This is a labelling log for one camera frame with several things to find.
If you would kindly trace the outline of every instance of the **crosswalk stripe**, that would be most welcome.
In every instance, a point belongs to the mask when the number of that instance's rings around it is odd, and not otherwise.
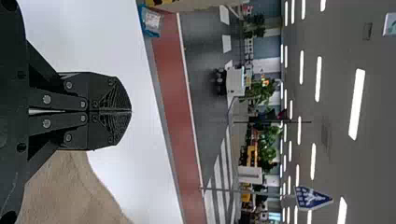
[[[219,157],[216,159],[216,163],[215,163],[215,182],[216,182],[216,188],[219,188],[219,189],[222,188]],[[225,208],[224,208],[223,192],[217,191],[217,195],[218,195],[220,224],[225,224]]]
[[[228,172],[227,172],[227,156],[225,154],[225,143],[224,139],[221,142],[221,166],[222,166],[222,172],[224,174],[224,188],[229,189],[230,188],[230,182],[228,182]],[[230,203],[230,193],[225,194],[225,202],[228,205]]]
[[[208,188],[212,188],[212,179],[209,180]],[[213,192],[207,190],[205,192],[205,209],[207,224],[216,224],[215,205],[213,204]]]

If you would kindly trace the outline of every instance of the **pedestrian crossing sign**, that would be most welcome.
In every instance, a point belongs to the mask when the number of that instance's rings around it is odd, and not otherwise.
[[[313,211],[333,203],[332,197],[307,187],[295,187],[297,206],[301,211]]]

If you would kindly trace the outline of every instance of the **white lane line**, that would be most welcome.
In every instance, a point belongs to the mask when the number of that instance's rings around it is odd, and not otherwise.
[[[227,126],[225,133],[225,140],[227,143],[227,155],[228,155],[228,172],[230,174],[231,188],[233,187],[233,160],[232,160],[232,149],[231,149],[231,138],[230,138],[230,127]]]
[[[280,45],[280,63],[283,63],[283,44]]]
[[[320,86],[321,86],[321,73],[322,73],[322,57],[318,57],[317,60],[317,84],[315,86],[315,101],[320,100]]]
[[[227,170],[227,155],[225,152],[225,143],[224,139],[221,142],[221,167],[222,167],[222,172],[224,174],[224,188],[229,189],[230,188],[230,182],[228,182],[228,170]],[[226,192],[225,193],[225,202],[226,205],[230,204],[230,193]]]
[[[363,98],[364,79],[366,72],[361,69],[356,70],[355,88],[353,90],[352,108],[350,110],[349,136],[356,140],[358,137],[359,119],[361,117],[361,99]]]
[[[228,8],[225,6],[220,6],[219,10],[220,10],[220,21],[227,25],[230,25],[230,11],[228,10]]]
[[[311,152],[311,180],[315,179],[316,163],[317,163],[317,145],[313,143],[312,152]]]
[[[312,224],[312,211],[308,211],[306,224]]]
[[[340,207],[338,210],[337,224],[345,224],[347,220],[347,202],[342,197],[340,200]]]
[[[291,176],[288,178],[288,194],[291,195]]]
[[[216,188],[222,189],[222,179],[221,179],[221,173],[220,173],[219,157],[216,159],[216,163],[215,163],[215,182],[216,182]],[[223,193],[221,191],[218,191],[217,194],[218,194],[218,208],[219,208],[220,224],[225,224],[225,208],[224,208]]]
[[[209,180],[208,188],[212,188],[212,179]],[[205,210],[206,222],[208,224],[216,224],[215,205],[213,204],[213,191],[207,190],[205,192]]]
[[[298,224],[298,207],[294,206],[294,224]]]
[[[286,195],[286,183],[283,183],[283,195]]]
[[[290,224],[290,207],[288,207],[288,224]]]
[[[285,26],[288,26],[289,22],[289,2],[285,2]]]
[[[286,46],[285,47],[285,68],[288,68],[288,58],[289,58],[288,46]]]
[[[227,53],[228,51],[231,51],[231,36],[223,35],[221,38],[223,43],[223,53]]]
[[[288,161],[286,161],[286,155],[283,156],[283,172],[286,172],[286,163]]]
[[[290,100],[289,119],[293,119],[293,101]]]
[[[285,89],[285,109],[288,109],[288,90]]]
[[[305,0],[301,1],[301,20],[305,20]]]
[[[233,210],[231,212],[231,223],[230,224],[234,224],[234,223],[235,223],[235,202],[233,202]]]
[[[282,208],[282,222],[285,222],[286,221],[286,219],[285,219],[285,208]]]
[[[186,63],[186,54],[184,52],[184,42],[183,42],[183,34],[181,30],[181,23],[180,23],[180,14],[177,13],[177,27],[178,27],[178,35],[179,35],[179,40],[180,40],[180,48],[181,48],[181,56],[183,59],[183,68],[184,68],[184,78],[186,79],[186,86],[187,86],[187,96],[189,98],[189,108],[190,108],[190,117],[191,117],[191,126],[192,126],[192,134],[194,138],[194,147],[195,147],[195,159],[198,164],[198,175],[200,179],[200,184],[201,186],[204,185],[204,181],[202,179],[202,169],[201,169],[201,160],[199,157],[199,150],[198,150],[198,142],[197,142],[197,134],[195,131],[195,121],[194,121],[194,115],[192,111],[192,100],[191,100],[191,93],[190,93],[190,82],[189,82],[189,74],[187,72],[187,63]]]
[[[293,143],[291,141],[289,141],[289,162],[291,162],[291,158],[292,158],[292,155],[291,155],[292,147],[293,147]]]
[[[286,143],[288,141],[288,125],[284,125],[285,127],[283,128],[283,141]]]
[[[280,83],[280,99],[283,100],[283,81]]]
[[[297,145],[301,144],[301,116],[298,117],[298,127],[297,127]]]
[[[300,51],[300,85],[304,82],[304,51]]]
[[[324,11],[326,9],[326,0],[320,0],[320,11]]]
[[[296,165],[296,187],[300,186],[300,165]]]
[[[295,0],[291,0],[291,24],[294,24]]]

